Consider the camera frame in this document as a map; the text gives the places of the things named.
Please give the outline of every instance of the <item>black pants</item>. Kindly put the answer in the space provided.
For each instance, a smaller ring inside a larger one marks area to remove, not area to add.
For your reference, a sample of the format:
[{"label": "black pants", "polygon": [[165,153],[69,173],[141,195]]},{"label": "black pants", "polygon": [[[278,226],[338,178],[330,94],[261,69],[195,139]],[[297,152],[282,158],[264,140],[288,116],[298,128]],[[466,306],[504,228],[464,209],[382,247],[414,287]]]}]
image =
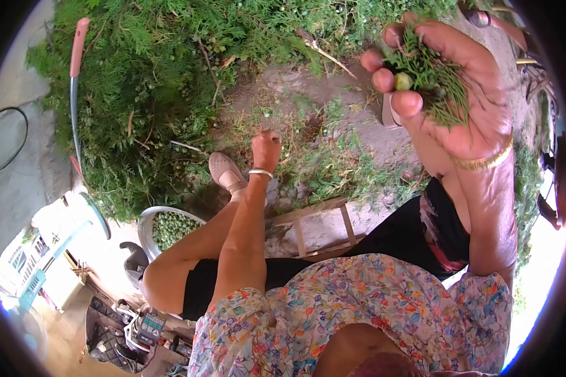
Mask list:
[{"label": "black pants", "polygon": [[[425,194],[436,211],[436,226],[440,230],[441,247],[448,260],[468,260],[469,235],[463,230],[461,222],[444,188],[436,178],[432,178]],[[447,271],[424,237],[425,225],[419,213],[419,197],[409,200],[388,216],[381,224],[364,237],[356,246],[342,257],[368,253],[383,253],[405,262],[415,264],[443,281],[456,273]],[[304,268],[314,264],[309,260],[296,258],[266,259],[265,289],[283,287]],[[200,260],[189,271],[186,278],[184,319],[196,321],[208,310],[214,295],[218,260]]]}]

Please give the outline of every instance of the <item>slipper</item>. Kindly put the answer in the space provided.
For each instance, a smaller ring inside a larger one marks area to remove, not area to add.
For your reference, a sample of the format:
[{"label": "slipper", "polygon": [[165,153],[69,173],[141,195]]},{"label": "slipper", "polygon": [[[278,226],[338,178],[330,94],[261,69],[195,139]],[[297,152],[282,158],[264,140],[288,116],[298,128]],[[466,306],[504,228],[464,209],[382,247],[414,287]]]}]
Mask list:
[{"label": "slipper", "polygon": [[[461,13],[463,13],[465,18],[470,22],[470,24],[474,25],[475,27],[485,28],[487,26],[491,26],[491,21],[492,21],[491,14],[488,11],[479,10],[477,8],[470,9],[468,8],[468,5],[461,0],[457,2],[457,7],[461,11]],[[486,23],[486,25],[482,25],[480,23],[480,16],[478,15],[478,12],[484,12],[486,14],[486,17],[488,18],[488,22]]]},{"label": "slipper", "polygon": [[209,157],[208,166],[213,180],[230,192],[231,195],[247,186],[247,181],[243,178],[235,162],[224,153],[212,153]]},{"label": "slipper", "polygon": [[389,129],[402,127],[400,115],[392,108],[392,95],[393,93],[384,93],[381,107],[381,123]]}]

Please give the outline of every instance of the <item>black bag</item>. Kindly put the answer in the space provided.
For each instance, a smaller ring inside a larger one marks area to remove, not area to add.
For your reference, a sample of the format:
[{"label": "black bag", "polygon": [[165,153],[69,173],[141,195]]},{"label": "black bag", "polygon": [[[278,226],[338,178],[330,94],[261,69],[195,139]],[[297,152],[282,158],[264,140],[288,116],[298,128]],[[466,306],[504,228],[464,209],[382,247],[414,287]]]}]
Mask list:
[{"label": "black bag", "polygon": [[127,350],[121,314],[92,297],[86,312],[86,348],[92,358],[136,374],[149,364],[155,352],[155,347],[152,347],[148,355],[139,353],[138,359],[133,360],[116,352],[118,347]]}]

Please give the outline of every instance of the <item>metal basin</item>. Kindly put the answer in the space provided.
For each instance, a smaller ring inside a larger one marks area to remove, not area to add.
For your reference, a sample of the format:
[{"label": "metal basin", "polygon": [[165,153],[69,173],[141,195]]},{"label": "metal basin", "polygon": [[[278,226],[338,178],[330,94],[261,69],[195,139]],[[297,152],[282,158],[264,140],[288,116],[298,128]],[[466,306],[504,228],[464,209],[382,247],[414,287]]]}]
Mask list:
[{"label": "metal basin", "polygon": [[155,241],[153,241],[153,219],[159,212],[175,212],[177,214],[192,218],[196,222],[199,222],[201,225],[204,225],[206,223],[204,219],[174,207],[155,206],[145,209],[141,214],[141,220],[138,223],[137,228],[138,238],[141,240],[142,249],[145,251],[145,254],[147,254],[149,262],[154,261],[155,258],[157,258],[158,255],[162,253],[162,251],[159,250],[158,245],[155,243]]}]

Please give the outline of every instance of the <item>left hand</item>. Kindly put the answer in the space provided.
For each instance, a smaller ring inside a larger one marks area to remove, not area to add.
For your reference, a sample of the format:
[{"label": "left hand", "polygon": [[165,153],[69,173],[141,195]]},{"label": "left hand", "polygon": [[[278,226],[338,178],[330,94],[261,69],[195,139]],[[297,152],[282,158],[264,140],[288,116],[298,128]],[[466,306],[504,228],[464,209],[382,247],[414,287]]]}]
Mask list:
[{"label": "left hand", "polygon": [[274,172],[279,164],[281,150],[281,137],[277,132],[260,131],[252,139],[254,168]]}]

